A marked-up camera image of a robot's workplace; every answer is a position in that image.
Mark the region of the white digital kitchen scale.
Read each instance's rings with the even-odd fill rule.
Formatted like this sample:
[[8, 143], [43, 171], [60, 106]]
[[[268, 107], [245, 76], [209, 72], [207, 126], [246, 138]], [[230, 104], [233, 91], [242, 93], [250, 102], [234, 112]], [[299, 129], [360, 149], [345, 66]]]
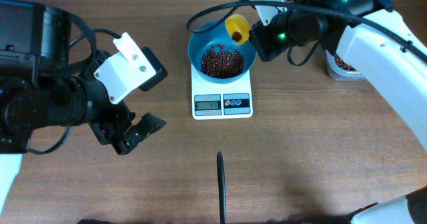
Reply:
[[249, 71], [229, 83], [212, 83], [191, 67], [191, 114], [195, 120], [250, 118], [253, 112]]

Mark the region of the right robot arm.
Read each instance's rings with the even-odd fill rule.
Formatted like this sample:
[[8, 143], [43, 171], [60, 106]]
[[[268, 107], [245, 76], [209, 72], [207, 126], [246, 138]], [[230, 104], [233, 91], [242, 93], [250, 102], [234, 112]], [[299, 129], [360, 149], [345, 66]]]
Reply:
[[263, 61], [312, 43], [352, 66], [426, 144], [426, 47], [391, 0], [248, 0]]

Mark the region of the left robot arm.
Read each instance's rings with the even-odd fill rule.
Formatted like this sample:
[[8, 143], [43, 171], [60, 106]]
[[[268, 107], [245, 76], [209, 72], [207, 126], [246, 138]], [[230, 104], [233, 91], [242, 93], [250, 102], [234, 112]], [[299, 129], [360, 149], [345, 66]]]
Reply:
[[117, 51], [98, 49], [98, 29], [76, 14], [41, 3], [1, 0], [1, 200], [5, 201], [37, 129], [61, 126], [61, 146], [75, 126], [88, 124], [118, 155], [133, 151], [165, 121], [139, 121], [125, 104], [133, 90], [149, 91], [167, 71], [148, 47], [111, 32]]

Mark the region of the yellow plastic scoop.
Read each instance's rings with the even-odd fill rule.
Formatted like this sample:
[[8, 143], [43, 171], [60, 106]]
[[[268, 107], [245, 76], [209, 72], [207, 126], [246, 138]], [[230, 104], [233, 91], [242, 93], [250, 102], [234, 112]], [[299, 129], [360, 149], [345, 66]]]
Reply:
[[250, 25], [247, 19], [240, 14], [233, 14], [227, 17], [225, 27], [231, 38], [235, 31], [242, 34], [242, 39], [237, 43], [238, 45], [243, 45], [250, 37]]

